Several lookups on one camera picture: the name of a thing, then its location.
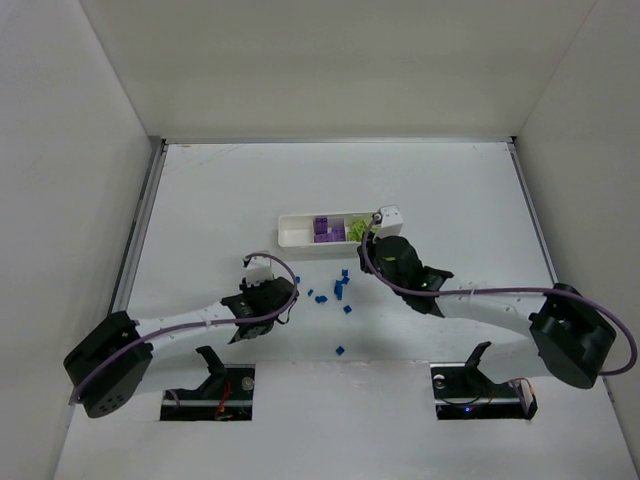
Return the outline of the purple lego brick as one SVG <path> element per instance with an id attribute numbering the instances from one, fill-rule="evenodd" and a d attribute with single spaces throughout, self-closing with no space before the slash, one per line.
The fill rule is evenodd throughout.
<path id="1" fill-rule="evenodd" d="M 315 243 L 340 243 L 346 241 L 346 230 L 343 227 L 332 228 L 324 233 L 314 235 Z"/>

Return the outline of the purple curved studded lego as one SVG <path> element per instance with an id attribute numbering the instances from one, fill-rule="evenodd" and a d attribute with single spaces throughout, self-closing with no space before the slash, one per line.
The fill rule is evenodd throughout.
<path id="1" fill-rule="evenodd" d="M 313 230 L 315 236 L 322 236 L 328 233 L 328 218 L 326 216 L 316 216 L 313 220 Z"/>

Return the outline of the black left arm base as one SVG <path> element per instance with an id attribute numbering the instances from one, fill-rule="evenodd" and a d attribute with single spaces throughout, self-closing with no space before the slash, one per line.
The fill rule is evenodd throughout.
<path id="1" fill-rule="evenodd" d="M 163 393 L 160 421 L 245 422 L 253 416 L 255 366 L 224 364 L 209 346 L 196 349 L 206 362 L 207 377 L 193 389 Z"/>

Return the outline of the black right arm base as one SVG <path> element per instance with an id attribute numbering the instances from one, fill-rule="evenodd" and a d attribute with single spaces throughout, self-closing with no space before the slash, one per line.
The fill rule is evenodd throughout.
<path id="1" fill-rule="evenodd" d="M 531 382 L 515 378 L 494 383 L 479 370 L 490 342 L 478 344 L 462 363 L 431 363 L 430 375 L 436 417 L 451 420 L 525 420 L 538 412 Z"/>

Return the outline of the green lego brick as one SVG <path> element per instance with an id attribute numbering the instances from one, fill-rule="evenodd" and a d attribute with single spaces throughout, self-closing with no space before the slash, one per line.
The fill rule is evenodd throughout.
<path id="1" fill-rule="evenodd" d="M 365 236 L 369 222 L 366 220 L 355 220 L 349 227 L 347 232 L 347 240 L 352 242 L 361 242 Z"/>

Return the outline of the large blue curved lego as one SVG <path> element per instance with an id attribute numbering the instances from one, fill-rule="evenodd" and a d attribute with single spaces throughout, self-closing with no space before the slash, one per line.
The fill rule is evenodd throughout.
<path id="1" fill-rule="evenodd" d="M 338 279 L 334 283 L 334 295 L 338 301 L 343 299 L 344 289 L 348 285 L 350 278 L 348 276 L 343 276 L 341 279 Z"/>

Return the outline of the white three-compartment container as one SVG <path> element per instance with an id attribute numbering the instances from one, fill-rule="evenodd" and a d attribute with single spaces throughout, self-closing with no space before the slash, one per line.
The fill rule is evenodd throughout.
<path id="1" fill-rule="evenodd" d="M 328 218 L 328 230 L 343 227 L 346 241 L 340 243 L 315 243 L 313 220 L 316 216 Z M 370 221 L 373 212 L 338 212 L 282 215 L 278 219 L 278 245 L 287 254 L 300 258 L 356 257 L 360 242 L 347 240 L 349 227 L 355 220 Z"/>

